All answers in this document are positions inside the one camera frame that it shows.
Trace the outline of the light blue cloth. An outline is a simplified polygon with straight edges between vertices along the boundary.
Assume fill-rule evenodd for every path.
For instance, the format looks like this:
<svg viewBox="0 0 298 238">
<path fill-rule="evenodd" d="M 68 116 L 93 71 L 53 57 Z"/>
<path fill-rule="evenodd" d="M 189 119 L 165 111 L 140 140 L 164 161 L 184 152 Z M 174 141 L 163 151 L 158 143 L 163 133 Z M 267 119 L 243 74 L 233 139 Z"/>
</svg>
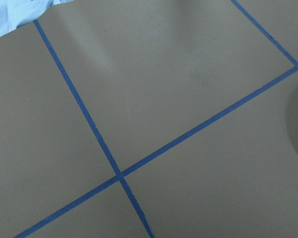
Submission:
<svg viewBox="0 0 298 238">
<path fill-rule="evenodd" d="M 0 0 L 0 37 L 39 18 L 54 5 L 67 0 Z"/>
</svg>

